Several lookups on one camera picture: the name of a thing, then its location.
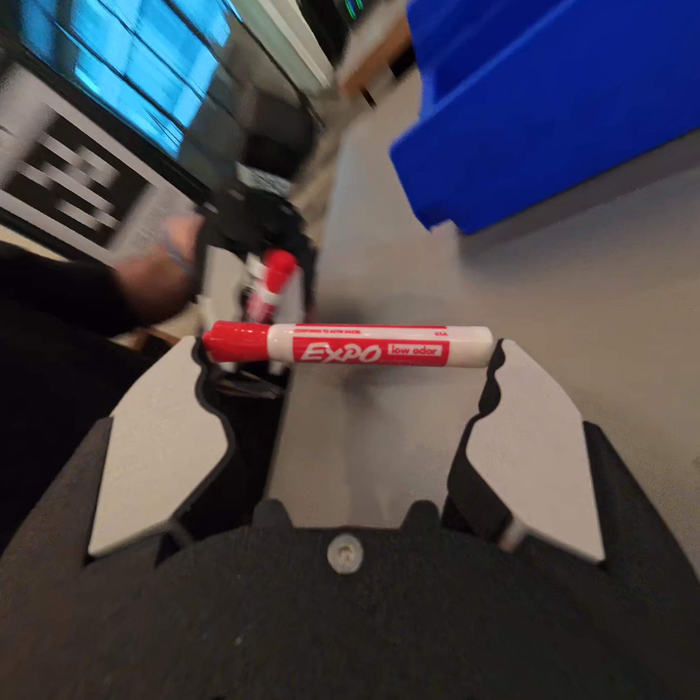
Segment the computer monitor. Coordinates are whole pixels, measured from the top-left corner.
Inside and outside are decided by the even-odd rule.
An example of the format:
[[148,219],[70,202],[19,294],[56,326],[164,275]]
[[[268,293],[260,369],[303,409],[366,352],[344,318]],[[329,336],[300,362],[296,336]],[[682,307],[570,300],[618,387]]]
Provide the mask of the computer monitor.
[[176,157],[202,121],[232,128],[241,87],[225,66],[231,1],[2,1],[22,48]]

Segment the blue plastic bin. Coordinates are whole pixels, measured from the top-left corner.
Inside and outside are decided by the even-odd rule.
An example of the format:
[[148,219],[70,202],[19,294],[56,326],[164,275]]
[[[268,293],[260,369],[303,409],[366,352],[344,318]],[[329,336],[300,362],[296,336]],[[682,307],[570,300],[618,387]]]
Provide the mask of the blue plastic bin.
[[699,128],[698,1],[411,1],[417,220],[466,234]]

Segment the person's left hand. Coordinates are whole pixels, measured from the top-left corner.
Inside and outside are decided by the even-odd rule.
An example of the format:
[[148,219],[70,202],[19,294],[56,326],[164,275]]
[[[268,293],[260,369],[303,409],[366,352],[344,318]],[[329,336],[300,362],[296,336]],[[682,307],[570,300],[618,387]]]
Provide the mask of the person's left hand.
[[160,234],[160,247],[169,262],[166,299],[179,313],[199,291],[198,238],[205,217],[189,213],[175,215],[164,223]]

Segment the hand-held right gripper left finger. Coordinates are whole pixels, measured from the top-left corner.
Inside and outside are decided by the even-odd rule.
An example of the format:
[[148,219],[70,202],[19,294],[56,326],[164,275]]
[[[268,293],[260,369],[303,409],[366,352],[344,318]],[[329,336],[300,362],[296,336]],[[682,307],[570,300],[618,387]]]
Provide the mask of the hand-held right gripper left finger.
[[150,536],[193,543],[181,519],[234,453],[232,426],[208,394],[210,369],[201,339],[184,337],[111,412],[90,557]]

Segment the red dry erase marker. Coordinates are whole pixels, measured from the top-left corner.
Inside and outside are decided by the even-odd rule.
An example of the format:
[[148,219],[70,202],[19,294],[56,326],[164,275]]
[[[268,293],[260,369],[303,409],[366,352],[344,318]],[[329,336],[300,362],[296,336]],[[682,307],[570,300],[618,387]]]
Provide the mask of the red dry erase marker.
[[488,328],[263,325],[218,321],[202,338],[216,363],[298,363],[430,368],[484,368],[496,340]]
[[257,324],[274,323],[285,293],[299,272],[297,258],[283,249],[270,249],[262,258],[249,254],[248,281],[241,292],[242,320]]

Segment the person's dark clothing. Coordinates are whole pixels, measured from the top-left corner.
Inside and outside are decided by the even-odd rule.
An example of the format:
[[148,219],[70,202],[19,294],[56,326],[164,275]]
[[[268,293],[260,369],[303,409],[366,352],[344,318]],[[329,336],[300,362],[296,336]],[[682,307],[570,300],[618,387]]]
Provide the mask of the person's dark clothing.
[[93,424],[169,350],[24,314],[1,320],[1,550]]

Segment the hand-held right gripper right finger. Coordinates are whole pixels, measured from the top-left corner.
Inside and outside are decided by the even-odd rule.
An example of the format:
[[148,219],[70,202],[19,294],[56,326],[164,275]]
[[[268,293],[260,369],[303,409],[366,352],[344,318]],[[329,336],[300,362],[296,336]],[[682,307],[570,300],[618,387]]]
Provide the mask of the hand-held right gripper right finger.
[[528,537],[606,557],[581,413],[517,343],[501,339],[447,478],[442,524],[514,552]]

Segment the wooden furniture piece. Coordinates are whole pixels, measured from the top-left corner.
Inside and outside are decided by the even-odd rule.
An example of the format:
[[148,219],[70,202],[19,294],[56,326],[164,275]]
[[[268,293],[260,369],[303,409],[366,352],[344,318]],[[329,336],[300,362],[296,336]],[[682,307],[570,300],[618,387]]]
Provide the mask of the wooden furniture piece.
[[370,86],[385,71],[412,50],[412,35],[403,11],[378,30],[369,20],[351,32],[346,55],[338,66],[335,78],[338,92],[348,100],[362,98],[374,109],[377,104]]

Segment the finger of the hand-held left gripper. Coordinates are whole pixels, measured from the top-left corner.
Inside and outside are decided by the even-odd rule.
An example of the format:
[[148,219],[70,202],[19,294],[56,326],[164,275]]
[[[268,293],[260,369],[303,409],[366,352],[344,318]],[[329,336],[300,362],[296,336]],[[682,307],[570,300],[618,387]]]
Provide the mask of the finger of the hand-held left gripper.
[[291,329],[305,322],[304,275],[294,274],[287,282],[273,316],[274,326],[283,326],[272,334],[273,355],[268,371],[275,377],[282,376],[293,364]]
[[240,321],[241,292],[246,282],[245,264],[226,249],[205,246],[198,310],[203,331],[218,321]]

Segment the black and white tag board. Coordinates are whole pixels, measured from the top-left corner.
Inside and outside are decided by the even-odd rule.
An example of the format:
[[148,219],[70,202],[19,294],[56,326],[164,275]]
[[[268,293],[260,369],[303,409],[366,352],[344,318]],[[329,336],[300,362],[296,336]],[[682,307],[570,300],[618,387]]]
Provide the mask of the black and white tag board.
[[12,59],[1,63],[1,223],[70,259],[145,251],[197,205]]

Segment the blue wristband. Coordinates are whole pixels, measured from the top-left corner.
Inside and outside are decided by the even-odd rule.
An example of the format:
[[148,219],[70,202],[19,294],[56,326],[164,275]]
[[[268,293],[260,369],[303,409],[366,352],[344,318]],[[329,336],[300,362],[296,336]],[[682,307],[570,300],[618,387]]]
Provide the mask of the blue wristband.
[[174,236],[168,230],[161,230],[158,245],[188,276],[193,277],[195,275],[195,266],[188,257],[189,253],[181,250],[181,246],[178,245]]

